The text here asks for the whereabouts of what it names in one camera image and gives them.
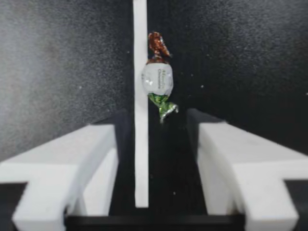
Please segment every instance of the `white plastic strip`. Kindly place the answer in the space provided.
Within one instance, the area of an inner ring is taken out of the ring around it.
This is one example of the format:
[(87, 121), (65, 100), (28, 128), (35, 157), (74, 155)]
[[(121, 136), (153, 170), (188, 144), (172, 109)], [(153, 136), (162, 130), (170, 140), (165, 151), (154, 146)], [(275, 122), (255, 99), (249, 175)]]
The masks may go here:
[(148, 58), (146, 0), (134, 0), (135, 68), (135, 204), (149, 206), (148, 97), (142, 88), (141, 71)]

